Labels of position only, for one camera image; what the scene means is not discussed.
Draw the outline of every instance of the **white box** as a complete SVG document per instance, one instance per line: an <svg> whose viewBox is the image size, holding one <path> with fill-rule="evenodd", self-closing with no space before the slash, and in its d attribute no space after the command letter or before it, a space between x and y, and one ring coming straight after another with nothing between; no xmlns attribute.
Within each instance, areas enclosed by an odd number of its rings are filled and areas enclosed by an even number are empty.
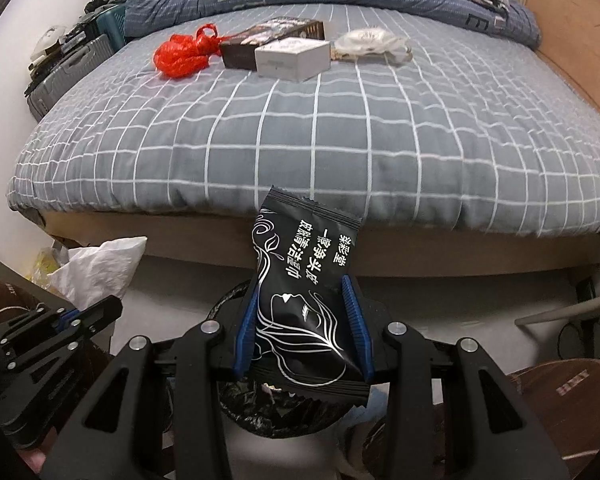
<svg viewBox="0 0 600 480"><path fill-rule="evenodd" d="M258 74L287 81L305 81L331 67L329 41L285 38L256 49Z"/></svg>

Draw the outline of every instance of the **brown box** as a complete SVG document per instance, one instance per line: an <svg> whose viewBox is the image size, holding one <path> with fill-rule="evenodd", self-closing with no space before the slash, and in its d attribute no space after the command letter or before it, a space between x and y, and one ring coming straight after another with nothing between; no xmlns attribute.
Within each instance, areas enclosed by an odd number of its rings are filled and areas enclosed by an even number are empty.
<svg viewBox="0 0 600 480"><path fill-rule="evenodd" d="M283 38L324 40L324 25L311 18L278 16L254 25L220 43L226 68L256 71L255 50L259 46Z"/></svg>

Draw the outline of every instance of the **blue gripper pad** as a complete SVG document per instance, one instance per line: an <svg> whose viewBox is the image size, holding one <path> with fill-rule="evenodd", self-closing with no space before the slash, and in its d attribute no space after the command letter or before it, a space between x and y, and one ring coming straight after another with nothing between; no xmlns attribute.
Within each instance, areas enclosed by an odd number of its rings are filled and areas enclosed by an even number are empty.
<svg viewBox="0 0 600 480"><path fill-rule="evenodd" d="M344 305L347 309L347 317L349 318L349 327L353 335L353 342L356 345L358 352L358 360L362 368L362 375L365 382L371 381L374 376L374 362L372 357L371 336L365 323L365 318L362 315L362 309L358 303L358 298L353 289L351 279L346 274L342 277L342 297Z"/></svg>
<svg viewBox="0 0 600 480"><path fill-rule="evenodd" d="M244 377L251 366L253 349L256 344L256 313L258 306L258 286L256 285L249 305L242 318L242 324L235 337L234 376L236 380Z"/></svg>
<svg viewBox="0 0 600 480"><path fill-rule="evenodd" d="M58 326L56 327L56 332L61 333L62 330L69 328L71 322L78 316L80 316L80 310L77 308L67 310L64 314L62 314L62 316L60 316L60 319L58 320Z"/></svg>

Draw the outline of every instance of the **white plastic bag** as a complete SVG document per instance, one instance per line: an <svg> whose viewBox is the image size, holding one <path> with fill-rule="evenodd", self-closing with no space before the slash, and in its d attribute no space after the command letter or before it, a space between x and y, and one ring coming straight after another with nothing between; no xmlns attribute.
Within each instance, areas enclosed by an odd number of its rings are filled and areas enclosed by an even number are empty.
<svg viewBox="0 0 600 480"><path fill-rule="evenodd" d="M141 236L70 249L69 262L52 272L49 281L78 310L110 295L122 298L145 247L146 237Z"/></svg>
<svg viewBox="0 0 600 480"><path fill-rule="evenodd" d="M334 42L334 47L341 56L357 57L389 52L394 56L404 56L406 61L413 57L405 38L380 27L351 30L340 36Z"/></svg>

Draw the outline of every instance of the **white wall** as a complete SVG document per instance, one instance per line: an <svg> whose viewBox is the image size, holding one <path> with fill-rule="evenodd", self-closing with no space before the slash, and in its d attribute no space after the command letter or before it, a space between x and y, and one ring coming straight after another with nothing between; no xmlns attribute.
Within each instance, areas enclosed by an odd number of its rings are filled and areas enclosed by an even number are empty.
<svg viewBox="0 0 600 480"><path fill-rule="evenodd" d="M13 165L36 125L23 93L30 82L29 56L55 24L72 25L88 0L11 0L0 17L0 261L24 274L50 239L5 199Z"/></svg>

